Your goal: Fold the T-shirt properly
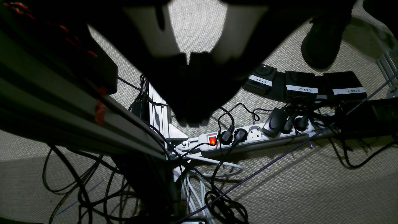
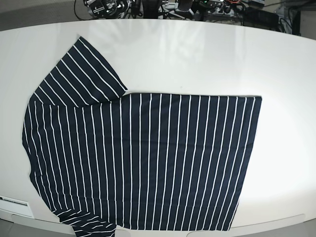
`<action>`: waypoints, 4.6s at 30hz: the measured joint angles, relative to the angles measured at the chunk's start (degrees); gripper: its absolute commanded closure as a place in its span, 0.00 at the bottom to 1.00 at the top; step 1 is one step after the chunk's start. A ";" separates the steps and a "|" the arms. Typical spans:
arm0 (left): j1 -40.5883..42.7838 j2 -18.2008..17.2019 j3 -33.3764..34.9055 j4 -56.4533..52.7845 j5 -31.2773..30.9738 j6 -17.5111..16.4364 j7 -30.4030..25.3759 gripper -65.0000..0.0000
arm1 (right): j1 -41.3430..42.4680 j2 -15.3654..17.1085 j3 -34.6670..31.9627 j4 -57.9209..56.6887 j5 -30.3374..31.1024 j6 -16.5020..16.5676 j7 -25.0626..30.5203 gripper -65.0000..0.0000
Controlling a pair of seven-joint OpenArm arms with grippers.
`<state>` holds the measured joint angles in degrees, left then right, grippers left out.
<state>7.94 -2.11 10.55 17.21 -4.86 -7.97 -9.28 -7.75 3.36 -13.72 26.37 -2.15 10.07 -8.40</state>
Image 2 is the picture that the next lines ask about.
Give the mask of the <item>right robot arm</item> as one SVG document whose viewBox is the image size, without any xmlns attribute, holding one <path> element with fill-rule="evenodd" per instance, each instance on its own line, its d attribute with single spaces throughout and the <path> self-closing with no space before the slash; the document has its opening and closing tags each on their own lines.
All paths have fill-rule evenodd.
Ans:
<svg viewBox="0 0 316 237">
<path fill-rule="evenodd" d="M 128 10 L 128 0 L 84 0 L 88 13 L 96 19 L 117 19 Z"/>
</svg>

